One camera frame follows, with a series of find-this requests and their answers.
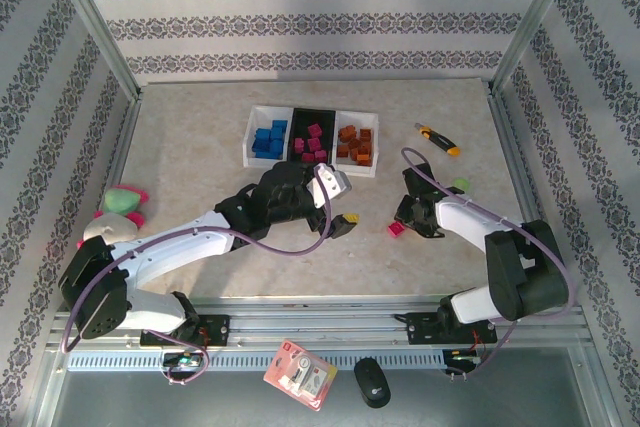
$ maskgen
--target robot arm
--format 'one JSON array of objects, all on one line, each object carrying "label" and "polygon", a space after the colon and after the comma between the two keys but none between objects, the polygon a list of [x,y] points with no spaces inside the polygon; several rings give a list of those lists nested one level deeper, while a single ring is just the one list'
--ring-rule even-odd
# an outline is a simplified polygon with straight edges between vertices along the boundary
[{"label": "robot arm", "polygon": [[[329,199],[351,190],[346,175],[320,164],[318,178]],[[107,274],[91,291],[76,318],[83,339],[97,338],[114,329],[144,329],[172,333],[182,340],[193,338],[198,316],[184,294],[155,294],[141,290],[147,282],[185,264],[212,255],[222,255],[248,244],[227,232],[232,229],[254,240],[264,238],[272,224],[306,219],[312,231],[324,229],[329,236],[349,232],[353,221],[344,216],[326,219],[325,198],[313,175],[313,167],[280,162],[267,171],[258,184],[218,203],[214,210],[167,232],[108,246],[102,237],[88,239],[78,250],[60,280],[65,303],[71,309],[87,284],[107,265],[141,245],[143,254],[132,254]],[[192,229],[191,235],[178,232]]]},{"label": "robot arm", "polygon": [[[428,163],[417,167],[433,179]],[[486,254],[488,284],[442,299],[438,310],[442,328],[454,330],[461,324],[499,317],[513,321],[567,302],[565,279],[537,247],[502,223],[453,201],[412,169],[403,175],[409,195],[402,200],[396,220],[427,238],[443,237],[440,229],[454,232]],[[537,220],[520,227],[560,258],[546,223]]]}]

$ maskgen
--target beige table surface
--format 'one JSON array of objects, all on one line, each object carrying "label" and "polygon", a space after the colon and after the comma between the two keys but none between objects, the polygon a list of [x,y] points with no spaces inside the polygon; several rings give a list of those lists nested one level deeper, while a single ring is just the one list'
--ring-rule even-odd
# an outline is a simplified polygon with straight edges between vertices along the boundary
[{"label": "beige table surface", "polygon": [[[253,105],[377,112],[380,157],[375,179],[352,177],[353,191],[334,211],[360,214],[347,236],[305,257],[285,258],[249,246],[176,269],[145,288],[192,298],[221,296],[429,295],[486,283],[482,252],[453,233],[397,239],[387,226],[406,193],[400,148],[429,159],[436,179],[471,181],[472,197],[510,218],[520,210],[480,80],[252,82],[151,85],[135,127],[123,183],[146,189],[140,236],[189,222],[257,182],[263,171],[242,167],[242,138]],[[452,158],[422,138],[428,123],[456,142]],[[265,242],[289,250],[317,239],[305,221],[272,227]]]}]

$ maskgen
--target wallpaper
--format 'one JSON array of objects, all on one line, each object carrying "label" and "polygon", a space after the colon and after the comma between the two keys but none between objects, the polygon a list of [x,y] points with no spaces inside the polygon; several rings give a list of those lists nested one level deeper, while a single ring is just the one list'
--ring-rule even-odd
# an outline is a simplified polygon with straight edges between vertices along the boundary
[{"label": "wallpaper", "polygon": [[637,2],[554,0],[502,92],[624,425],[640,425]]},{"label": "wallpaper", "polygon": [[0,0],[0,426],[21,425],[57,278],[98,207],[129,102],[71,0]]},{"label": "wallpaper", "polygon": [[532,0],[95,0],[138,82],[489,80]]}]

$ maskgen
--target plush toy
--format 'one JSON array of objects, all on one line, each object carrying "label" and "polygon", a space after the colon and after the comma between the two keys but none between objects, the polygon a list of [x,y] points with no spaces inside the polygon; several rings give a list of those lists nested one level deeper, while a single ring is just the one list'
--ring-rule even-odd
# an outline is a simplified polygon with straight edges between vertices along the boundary
[{"label": "plush toy", "polygon": [[102,210],[93,216],[93,220],[84,229],[82,243],[101,235],[107,245],[133,240],[138,229],[144,225],[144,217],[136,209],[149,200],[145,191],[128,185],[116,185],[104,195]]}]

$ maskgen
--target black computer mouse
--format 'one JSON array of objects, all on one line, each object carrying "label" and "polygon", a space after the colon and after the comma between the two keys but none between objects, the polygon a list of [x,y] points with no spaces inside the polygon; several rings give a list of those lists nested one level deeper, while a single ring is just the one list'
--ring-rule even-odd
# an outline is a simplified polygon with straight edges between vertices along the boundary
[{"label": "black computer mouse", "polygon": [[382,368],[375,359],[367,357],[353,368],[364,402],[374,409],[384,407],[391,400],[389,384]]}]

